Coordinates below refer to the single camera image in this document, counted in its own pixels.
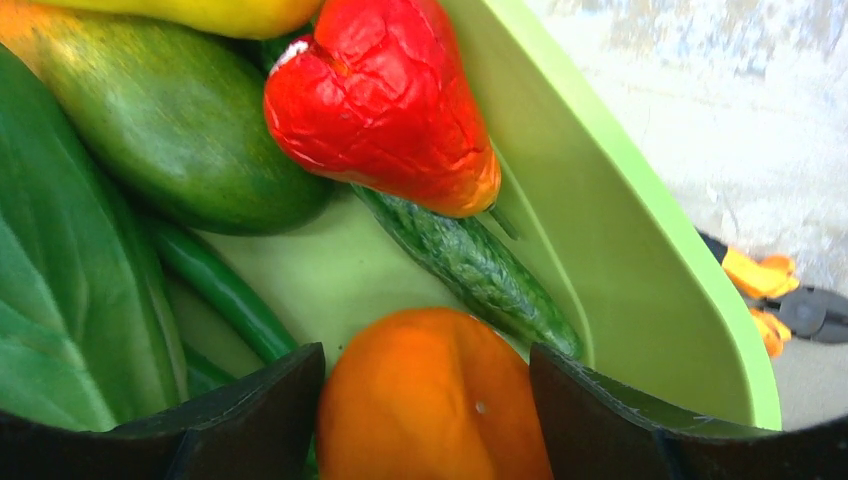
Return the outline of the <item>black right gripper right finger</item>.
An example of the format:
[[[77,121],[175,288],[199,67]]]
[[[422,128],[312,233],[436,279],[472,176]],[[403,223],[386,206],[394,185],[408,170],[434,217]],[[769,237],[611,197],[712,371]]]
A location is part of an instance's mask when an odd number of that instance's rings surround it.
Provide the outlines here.
[[[779,432],[702,415],[586,367],[547,345],[530,378],[557,479],[847,477],[847,420]]]

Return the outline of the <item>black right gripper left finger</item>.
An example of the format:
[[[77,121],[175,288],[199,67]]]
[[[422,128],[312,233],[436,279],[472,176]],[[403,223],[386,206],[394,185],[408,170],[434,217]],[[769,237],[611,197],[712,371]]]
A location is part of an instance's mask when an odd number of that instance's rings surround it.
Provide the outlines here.
[[[324,382],[321,343],[108,432],[1,414],[4,479],[299,479]]]

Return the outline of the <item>orange persimmon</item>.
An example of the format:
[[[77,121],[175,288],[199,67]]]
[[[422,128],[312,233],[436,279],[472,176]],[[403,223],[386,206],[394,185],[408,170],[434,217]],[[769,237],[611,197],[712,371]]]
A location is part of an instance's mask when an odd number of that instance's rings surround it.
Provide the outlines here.
[[[324,479],[549,479],[519,354],[480,320],[402,310],[358,333],[316,419]]]

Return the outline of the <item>red bell pepper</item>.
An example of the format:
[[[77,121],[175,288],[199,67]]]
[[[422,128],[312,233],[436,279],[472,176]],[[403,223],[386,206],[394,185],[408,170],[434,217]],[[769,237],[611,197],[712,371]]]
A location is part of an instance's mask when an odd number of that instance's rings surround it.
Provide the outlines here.
[[[272,67],[268,129],[308,172],[464,218],[501,168],[437,1],[328,1]]]

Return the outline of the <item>green plastic tray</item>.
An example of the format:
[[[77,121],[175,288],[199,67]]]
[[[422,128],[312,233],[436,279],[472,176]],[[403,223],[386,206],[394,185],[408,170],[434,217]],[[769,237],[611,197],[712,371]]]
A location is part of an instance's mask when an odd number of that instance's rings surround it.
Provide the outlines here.
[[[642,153],[520,1],[447,1],[500,156],[509,248],[565,312],[586,363],[669,403],[778,430],[771,361],[732,283]],[[312,223],[208,242],[334,362],[394,311],[457,307],[347,188]]]

